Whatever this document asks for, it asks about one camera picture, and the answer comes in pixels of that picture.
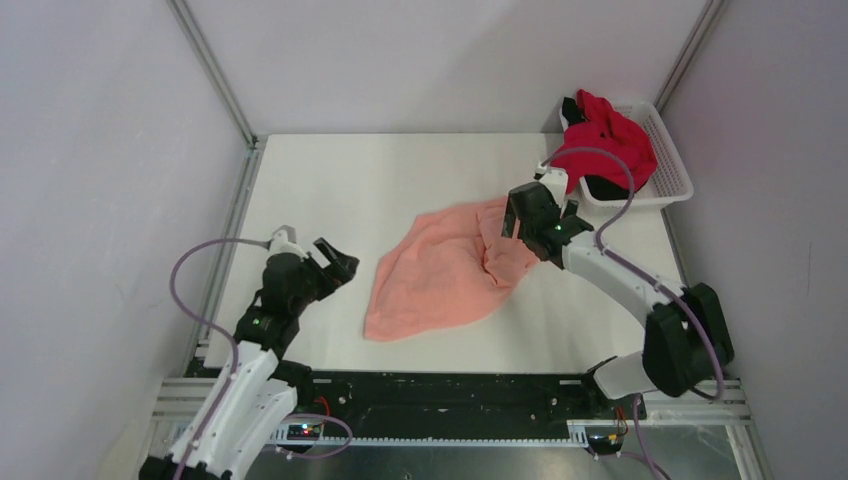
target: gray floor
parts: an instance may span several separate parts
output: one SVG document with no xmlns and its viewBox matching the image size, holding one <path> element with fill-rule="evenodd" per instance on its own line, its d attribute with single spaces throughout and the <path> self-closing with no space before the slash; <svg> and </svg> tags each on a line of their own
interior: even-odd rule
<svg viewBox="0 0 848 480">
<path fill-rule="evenodd" d="M 646 428 L 645 434 L 654 459 L 675 480 L 740 478 L 724 427 Z M 639 451 L 632 429 L 625 450 Z M 578 448 L 536 447 L 351 447 L 335 457 L 315 462 L 288 461 L 283 455 L 267 453 L 256 459 L 247 475 L 247 480 L 280 478 L 651 480 L 652 477 L 635 460 L 605 458 L 594 462 Z"/>
</svg>

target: robotic arm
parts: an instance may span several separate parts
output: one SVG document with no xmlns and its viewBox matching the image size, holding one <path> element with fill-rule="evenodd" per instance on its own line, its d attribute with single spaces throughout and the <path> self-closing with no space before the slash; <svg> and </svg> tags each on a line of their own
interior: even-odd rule
<svg viewBox="0 0 848 480">
<path fill-rule="evenodd" d="M 687 288 L 660 275 L 643 278 L 633 273 L 601 251 L 592 225 L 577 216 L 577 203 L 565 201 L 568 175 L 564 170 L 539 164 L 536 179 L 509 192 L 503 236 L 514 236 L 518 220 L 518 238 L 540 260 L 593 283 L 645 327 L 643 351 L 593 367 L 587 374 L 590 386 L 609 399 L 655 389 L 679 397 L 713 374 L 706 347 L 667 291 L 695 313 L 720 364 L 733 359 L 727 325 L 712 288 L 705 284 Z"/>
<path fill-rule="evenodd" d="M 303 310 L 352 280 L 359 265 L 323 238 L 315 246 L 330 262 L 327 267 L 295 243 L 294 229 L 274 233 L 262 289 L 236 326 L 237 360 L 230 356 L 186 432 L 166 458 L 147 458 L 139 480 L 171 480 L 187 450 L 181 478 L 240 480 L 283 419 L 298 404 L 312 403 L 311 369 L 283 355 L 300 330 Z M 235 373 L 233 361 L 238 362 Z M 203 433 L 195 440 L 198 429 Z"/>
</svg>

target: folded fabric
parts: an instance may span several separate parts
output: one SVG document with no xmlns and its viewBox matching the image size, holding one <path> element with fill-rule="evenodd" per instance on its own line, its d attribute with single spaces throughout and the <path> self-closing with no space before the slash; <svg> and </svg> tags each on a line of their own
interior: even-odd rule
<svg viewBox="0 0 848 480">
<path fill-rule="evenodd" d="M 538 262 L 501 237 L 506 198 L 420 215 L 377 265 L 365 338 L 398 340 L 494 312 Z"/>
<path fill-rule="evenodd" d="M 627 164 L 636 189 L 642 188 L 657 169 L 657 157 L 651 139 L 642 127 L 616 112 L 606 99 L 595 97 L 586 90 L 577 92 L 577 108 L 580 112 L 574 112 L 573 106 L 570 106 L 573 103 L 567 100 L 563 103 L 563 115 L 569 123 L 565 129 L 565 141 L 557 152 L 574 147 L 606 150 Z M 585 121 L 580 121 L 581 113 Z M 585 175 L 596 175 L 622 189 L 629 188 L 627 175 L 621 166 L 597 153 L 566 155 L 554 160 L 552 165 L 568 173 L 568 193 L 574 190 Z"/>
</svg>

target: white table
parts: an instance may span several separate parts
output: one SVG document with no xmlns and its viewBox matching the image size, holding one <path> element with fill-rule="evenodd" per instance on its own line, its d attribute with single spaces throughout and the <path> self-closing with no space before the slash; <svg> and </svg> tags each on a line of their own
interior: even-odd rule
<svg viewBox="0 0 848 480">
<path fill-rule="evenodd" d="M 499 310 L 476 323 L 391 343 L 363 338 L 377 262 L 416 215 L 504 196 L 532 180 L 535 164 L 560 144 L 560 135 L 542 134 L 271 136 L 240 236 L 267 239 L 289 224 L 302 245 L 323 236 L 361 260 L 351 283 L 307 308 L 286 358 L 316 369 L 557 373 L 582 372 L 641 349 L 644 332 L 635 319 L 550 263 L 536 267 Z M 582 216 L 596 227 L 605 220 Z M 629 213 L 605 238 L 643 265 L 679 278 L 659 211 Z M 256 247 L 236 249 L 219 325 L 234 329 L 261 286 L 266 258 Z M 205 365 L 223 365 L 228 348 L 213 333 Z"/>
</svg>

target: peach towel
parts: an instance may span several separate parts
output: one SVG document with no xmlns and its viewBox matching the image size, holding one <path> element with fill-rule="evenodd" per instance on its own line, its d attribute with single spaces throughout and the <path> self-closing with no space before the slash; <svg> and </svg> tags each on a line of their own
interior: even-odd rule
<svg viewBox="0 0 848 480">
<path fill-rule="evenodd" d="M 501 237 L 506 197 L 419 215 L 377 265 L 365 338 L 398 340 L 494 312 L 538 262 Z"/>
</svg>

